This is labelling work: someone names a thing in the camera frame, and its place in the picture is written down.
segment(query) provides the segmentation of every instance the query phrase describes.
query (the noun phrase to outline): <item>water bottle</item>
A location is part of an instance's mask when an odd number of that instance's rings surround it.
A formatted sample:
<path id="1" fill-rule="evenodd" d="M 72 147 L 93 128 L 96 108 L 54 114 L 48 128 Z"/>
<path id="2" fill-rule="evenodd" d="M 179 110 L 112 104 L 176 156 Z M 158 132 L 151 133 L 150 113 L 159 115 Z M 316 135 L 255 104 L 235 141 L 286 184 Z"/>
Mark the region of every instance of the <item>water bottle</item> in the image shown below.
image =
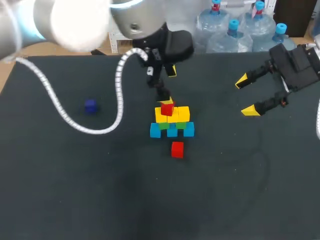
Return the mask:
<path id="1" fill-rule="evenodd" d="M 257 1 L 255 3 L 255 8 L 256 14 L 254 17 L 250 12 L 247 12 L 244 17 L 244 31 L 251 36 L 253 42 L 271 38 L 276 29 L 276 22 L 274 19 L 263 13 L 265 3 L 263 1 Z"/>
<path id="2" fill-rule="evenodd" d="M 296 44 L 292 41 L 285 33 L 287 25 L 279 23 L 276 25 L 275 34 L 273 37 L 266 39 L 265 41 L 255 42 L 253 45 L 254 52 L 268 52 L 269 49 L 273 48 L 278 44 L 283 44 L 285 48 L 290 51 L 296 48 Z"/>
<path id="3" fill-rule="evenodd" d="M 227 31 L 229 15 L 220 9 L 221 0 L 212 0 L 211 9 L 206 9 L 195 20 L 194 48 L 196 53 L 205 53 L 213 34 Z"/>
<path id="4" fill-rule="evenodd" d="M 254 41 L 251 37 L 238 31 L 239 21 L 231 19 L 228 31 L 213 35 L 207 45 L 207 53 L 246 53 L 252 52 Z"/>

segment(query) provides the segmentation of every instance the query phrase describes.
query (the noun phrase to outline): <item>wooden floor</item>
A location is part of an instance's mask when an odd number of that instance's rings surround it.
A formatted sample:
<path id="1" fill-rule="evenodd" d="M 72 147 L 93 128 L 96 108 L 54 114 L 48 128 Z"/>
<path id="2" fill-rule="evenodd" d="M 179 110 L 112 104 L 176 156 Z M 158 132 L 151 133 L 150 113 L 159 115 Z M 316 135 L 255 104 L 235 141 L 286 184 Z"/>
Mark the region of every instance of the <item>wooden floor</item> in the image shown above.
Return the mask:
<path id="1" fill-rule="evenodd" d="M 313 39 L 308 34 L 309 31 L 307 31 L 306 35 L 304 37 L 295 37 L 292 38 L 294 42 L 298 44 L 306 44 L 306 43 L 312 43 Z M 119 41 L 119 54 L 125 53 L 127 50 L 129 50 L 132 46 L 131 41 Z M 102 44 L 102 46 L 99 48 L 99 50 L 107 55 L 114 55 L 111 51 L 109 38 Z M 60 46 L 57 46 L 53 43 L 44 42 L 44 43 L 38 43 L 36 45 L 29 46 L 27 48 L 24 48 L 19 56 L 22 57 L 28 57 L 28 56 L 79 56 L 79 55 L 91 55 L 90 52 L 70 52 Z M 3 63 L 0 62 L 0 92 L 2 91 L 8 76 L 14 66 L 13 63 Z"/>

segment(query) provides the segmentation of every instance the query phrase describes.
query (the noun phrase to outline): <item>white coiled cable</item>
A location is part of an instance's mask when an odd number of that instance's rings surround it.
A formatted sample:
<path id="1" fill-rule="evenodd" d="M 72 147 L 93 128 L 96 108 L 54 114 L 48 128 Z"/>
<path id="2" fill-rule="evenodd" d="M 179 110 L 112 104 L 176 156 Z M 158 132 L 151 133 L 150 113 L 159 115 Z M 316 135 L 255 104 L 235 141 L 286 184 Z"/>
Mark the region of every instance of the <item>white coiled cable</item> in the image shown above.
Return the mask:
<path id="1" fill-rule="evenodd" d="M 6 9 L 8 15 L 12 21 L 13 27 L 14 27 L 15 38 L 16 38 L 15 42 L 16 42 L 16 49 L 17 49 L 16 53 L 17 53 L 22 48 L 22 34 L 19 29 L 18 21 L 15 18 L 12 10 L 10 9 L 7 1 L 6 0 L 0 0 L 0 1 L 2 2 L 4 8 Z M 39 80 L 42 82 L 44 88 L 48 92 L 48 95 L 49 95 L 53 105 L 55 106 L 56 110 L 58 111 L 58 113 L 60 114 L 62 119 L 67 124 L 69 124 L 74 129 L 76 129 L 80 132 L 86 133 L 86 134 L 102 135 L 102 134 L 110 133 L 113 130 L 115 130 L 123 118 L 124 97 L 123 97 L 123 92 L 122 92 L 122 72 L 123 72 L 124 66 L 125 66 L 128 58 L 130 56 L 132 56 L 133 54 L 138 54 L 144 61 L 148 60 L 148 55 L 140 48 L 132 48 L 121 57 L 118 65 L 117 65 L 116 72 L 115 72 L 115 92 L 116 92 L 116 100 L 117 100 L 116 118 L 115 118 L 114 123 L 111 126 L 109 126 L 108 128 L 99 129 L 99 130 L 86 128 L 84 126 L 79 125 L 78 123 L 76 123 L 74 120 L 71 119 L 71 117 L 66 113 L 64 108 L 61 106 L 61 103 L 60 103 L 59 99 L 57 98 L 56 93 L 53 90 L 49 80 L 36 65 L 34 65 L 32 62 L 30 62 L 29 60 L 22 58 L 22 57 L 17 57 L 16 61 L 25 65 L 26 67 L 28 67 L 39 78 Z"/>
<path id="2" fill-rule="evenodd" d="M 316 135 L 320 139 L 320 101 L 318 105 L 318 112 L 316 114 Z"/>

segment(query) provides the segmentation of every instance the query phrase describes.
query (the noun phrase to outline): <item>black mat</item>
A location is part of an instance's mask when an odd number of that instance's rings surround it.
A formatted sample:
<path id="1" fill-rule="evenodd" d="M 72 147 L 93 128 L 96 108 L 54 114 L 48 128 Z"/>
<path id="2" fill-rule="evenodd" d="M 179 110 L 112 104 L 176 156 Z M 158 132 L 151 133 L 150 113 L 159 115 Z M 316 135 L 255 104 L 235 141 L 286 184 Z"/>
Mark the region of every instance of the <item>black mat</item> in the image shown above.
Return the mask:
<path id="1" fill-rule="evenodd" d="M 270 76 L 245 89 L 235 82 L 266 54 L 195 56 L 166 80 L 189 106 L 196 137 L 185 158 L 173 139 L 149 137 L 155 91 L 129 60 L 124 119 L 110 134 L 75 131 L 40 81 L 17 64 L 0 96 L 1 240 L 267 240 L 320 238 L 320 84 L 260 118 L 240 110 L 271 97 Z M 116 116 L 118 57 L 31 57 L 66 111 L 90 128 Z M 88 97 L 101 104 L 84 114 Z"/>

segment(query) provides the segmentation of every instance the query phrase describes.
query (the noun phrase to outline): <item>blue block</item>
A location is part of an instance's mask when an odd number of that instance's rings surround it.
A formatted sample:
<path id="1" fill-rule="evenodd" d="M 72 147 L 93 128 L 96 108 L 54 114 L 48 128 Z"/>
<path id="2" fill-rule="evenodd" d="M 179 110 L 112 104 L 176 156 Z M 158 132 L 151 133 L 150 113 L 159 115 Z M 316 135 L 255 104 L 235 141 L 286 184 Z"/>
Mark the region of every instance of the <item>blue block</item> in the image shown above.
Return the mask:
<path id="1" fill-rule="evenodd" d="M 87 99 L 84 103 L 84 110 L 87 114 L 95 114 L 98 112 L 98 104 L 94 99 Z"/>
<path id="2" fill-rule="evenodd" d="M 186 129 L 183 130 L 184 137 L 194 137 L 195 136 L 195 124 L 193 121 L 186 123 Z"/>
<path id="3" fill-rule="evenodd" d="M 170 123 L 169 129 L 166 130 L 166 136 L 168 138 L 176 138 L 178 137 L 178 129 L 176 128 L 175 123 Z"/>
<path id="4" fill-rule="evenodd" d="M 158 123 L 151 123 L 150 126 L 150 138 L 159 139 L 161 138 L 161 130 Z"/>

